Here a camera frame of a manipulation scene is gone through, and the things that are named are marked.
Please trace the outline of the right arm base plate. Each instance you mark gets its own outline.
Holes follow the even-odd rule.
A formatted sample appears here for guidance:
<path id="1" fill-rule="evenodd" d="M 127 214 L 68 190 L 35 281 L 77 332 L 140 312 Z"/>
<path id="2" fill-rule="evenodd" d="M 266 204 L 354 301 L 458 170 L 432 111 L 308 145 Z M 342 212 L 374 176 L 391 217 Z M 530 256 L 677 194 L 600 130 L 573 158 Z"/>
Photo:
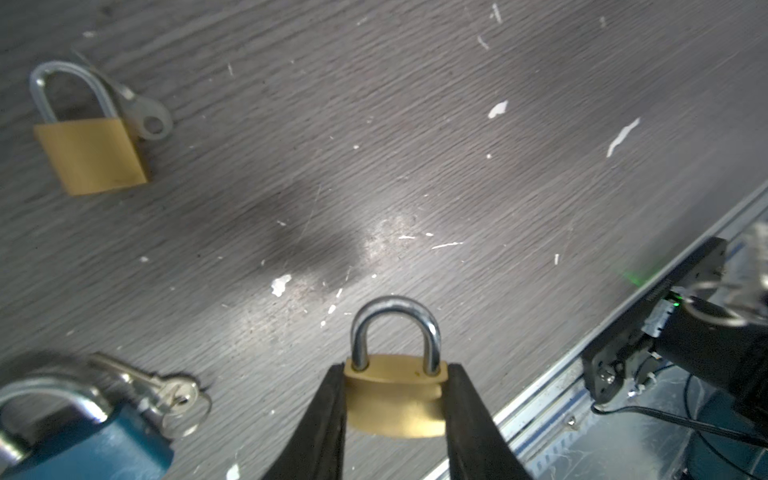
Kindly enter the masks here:
<path id="1" fill-rule="evenodd" d="M 583 379 L 595 402 L 611 401 L 626 380 L 635 378 L 666 319 L 681 305 L 683 291 L 718 278 L 727 246 L 725 239 L 707 238 L 667 273 L 648 282 L 640 296 L 586 346 L 581 353 Z"/>

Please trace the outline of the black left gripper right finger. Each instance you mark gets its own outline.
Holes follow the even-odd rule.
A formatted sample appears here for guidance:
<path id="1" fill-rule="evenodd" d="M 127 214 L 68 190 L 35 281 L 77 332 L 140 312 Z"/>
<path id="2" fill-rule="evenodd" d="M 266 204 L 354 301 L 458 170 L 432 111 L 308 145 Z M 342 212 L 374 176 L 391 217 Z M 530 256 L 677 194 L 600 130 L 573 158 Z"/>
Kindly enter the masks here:
<path id="1" fill-rule="evenodd" d="M 464 367 L 451 363 L 447 371 L 443 412 L 450 478 L 529 480 Z"/>

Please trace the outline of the small brass padlock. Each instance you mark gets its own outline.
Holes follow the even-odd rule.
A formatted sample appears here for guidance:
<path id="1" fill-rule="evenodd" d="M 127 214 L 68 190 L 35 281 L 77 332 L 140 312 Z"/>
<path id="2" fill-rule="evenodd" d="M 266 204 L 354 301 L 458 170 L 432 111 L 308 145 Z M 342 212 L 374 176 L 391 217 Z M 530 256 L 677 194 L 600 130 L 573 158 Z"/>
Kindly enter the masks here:
<path id="1" fill-rule="evenodd" d="M 368 330 L 378 319 L 399 314 L 422 333 L 423 354 L 371 354 Z M 446 432 L 442 387 L 448 366 L 441 359 L 442 338 L 434 315 L 403 296 L 383 296 L 365 304 L 350 332 L 350 357 L 344 365 L 347 419 L 362 432 L 390 438 L 442 437 Z"/>
<path id="2" fill-rule="evenodd" d="M 102 115 L 58 119 L 46 93 L 47 80 L 56 74 L 82 80 Z M 150 181 L 136 142 L 162 140 L 173 131 L 171 113 L 161 102 L 133 91 L 91 63 L 61 60 L 36 66 L 29 77 L 29 90 L 43 119 L 34 126 L 35 137 L 69 195 L 103 193 Z"/>

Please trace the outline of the blue padlock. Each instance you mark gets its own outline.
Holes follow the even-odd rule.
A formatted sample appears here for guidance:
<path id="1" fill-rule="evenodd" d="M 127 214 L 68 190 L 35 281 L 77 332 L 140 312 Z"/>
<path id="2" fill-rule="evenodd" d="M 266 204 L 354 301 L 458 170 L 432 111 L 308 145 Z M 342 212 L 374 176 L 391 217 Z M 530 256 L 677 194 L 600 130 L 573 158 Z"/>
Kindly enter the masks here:
<path id="1" fill-rule="evenodd" d="M 127 402 L 111 403 L 96 386 L 65 374 L 15 380 L 2 387 L 3 404 L 46 395 L 66 401 L 79 415 L 33 445 L 3 431 L 2 478 L 161 479 L 174 459 L 172 441 L 194 433 L 211 412 L 210 396 L 190 376 L 149 374 L 102 353 L 88 361 L 131 386 L 159 422 L 148 421 Z"/>

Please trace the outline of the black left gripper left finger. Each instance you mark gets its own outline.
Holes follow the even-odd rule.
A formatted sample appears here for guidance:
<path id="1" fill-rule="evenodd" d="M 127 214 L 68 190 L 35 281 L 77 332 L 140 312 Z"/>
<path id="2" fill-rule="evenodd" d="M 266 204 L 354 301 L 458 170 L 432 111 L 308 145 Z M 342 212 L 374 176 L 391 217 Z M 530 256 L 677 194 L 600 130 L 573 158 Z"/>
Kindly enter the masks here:
<path id="1" fill-rule="evenodd" d="M 344 365 L 333 364 L 285 448 L 262 478 L 342 479 L 346 426 Z"/>

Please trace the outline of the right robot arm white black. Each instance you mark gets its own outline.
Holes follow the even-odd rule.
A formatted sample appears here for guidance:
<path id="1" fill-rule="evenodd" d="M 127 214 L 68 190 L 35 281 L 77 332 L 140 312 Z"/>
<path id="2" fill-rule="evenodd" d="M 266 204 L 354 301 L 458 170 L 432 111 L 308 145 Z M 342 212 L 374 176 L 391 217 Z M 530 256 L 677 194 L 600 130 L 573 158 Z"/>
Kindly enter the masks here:
<path id="1" fill-rule="evenodd" d="M 747 229 L 747 273 L 735 282 L 698 281 L 666 322 L 658 353 L 726 391 L 734 409 L 767 429 L 767 224 Z"/>

